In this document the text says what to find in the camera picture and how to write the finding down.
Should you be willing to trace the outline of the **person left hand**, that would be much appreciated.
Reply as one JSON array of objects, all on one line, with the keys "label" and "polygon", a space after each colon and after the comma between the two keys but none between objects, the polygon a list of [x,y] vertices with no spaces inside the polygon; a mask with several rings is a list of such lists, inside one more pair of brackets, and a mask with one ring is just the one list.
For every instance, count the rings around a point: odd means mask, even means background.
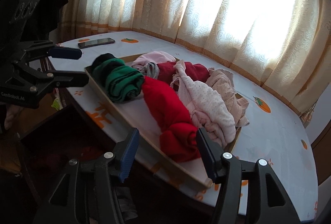
[{"label": "person left hand", "polygon": [[10,129],[15,119],[20,115],[24,108],[21,106],[11,105],[6,112],[5,129]]}]

